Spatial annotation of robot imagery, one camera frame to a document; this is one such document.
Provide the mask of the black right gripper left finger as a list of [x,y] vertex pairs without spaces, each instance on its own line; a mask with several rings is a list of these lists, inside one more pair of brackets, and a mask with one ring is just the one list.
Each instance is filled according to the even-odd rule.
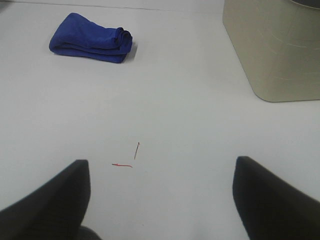
[[75,240],[90,200],[87,160],[76,160],[0,212],[2,240]]

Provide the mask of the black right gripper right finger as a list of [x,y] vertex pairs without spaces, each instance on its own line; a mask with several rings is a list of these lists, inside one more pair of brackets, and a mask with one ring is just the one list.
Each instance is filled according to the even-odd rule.
[[248,156],[236,159],[233,200],[251,240],[318,240],[320,203]]

